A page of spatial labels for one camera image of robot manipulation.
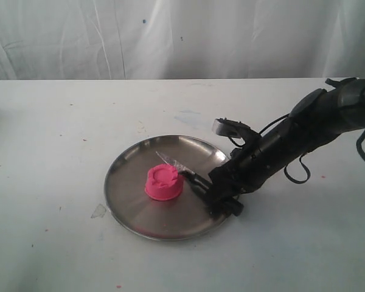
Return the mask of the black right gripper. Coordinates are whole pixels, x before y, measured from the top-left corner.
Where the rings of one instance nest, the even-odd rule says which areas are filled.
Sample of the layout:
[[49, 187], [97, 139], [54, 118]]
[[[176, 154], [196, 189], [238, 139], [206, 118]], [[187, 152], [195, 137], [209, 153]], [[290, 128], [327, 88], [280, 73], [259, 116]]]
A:
[[215, 213], [215, 203], [223, 203], [231, 212], [240, 215], [243, 207], [232, 199], [255, 192], [271, 177], [271, 152], [263, 148], [235, 148], [230, 160], [209, 173], [211, 182], [192, 172], [185, 172], [185, 177], [209, 212]]

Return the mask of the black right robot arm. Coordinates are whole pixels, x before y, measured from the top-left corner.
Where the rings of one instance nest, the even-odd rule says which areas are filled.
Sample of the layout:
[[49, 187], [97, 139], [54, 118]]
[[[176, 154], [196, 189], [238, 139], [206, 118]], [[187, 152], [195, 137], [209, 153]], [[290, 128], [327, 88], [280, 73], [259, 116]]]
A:
[[268, 124], [261, 132], [233, 120], [219, 119], [221, 135], [242, 138], [243, 145], [233, 149], [225, 164], [204, 179], [190, 170], [181, 174], [200, 187], [200, 198], [209, 207], [238, 216], [242, 203], [235, 197], [252, 193], [277, 173], [285, 171], [295, 159], [334, 141], [343, 133], [363, 130], [356, 150], [365, 162], [365, 79], [327, 79], [331, 91], [317, 89], [304, 97], [290, 113]]

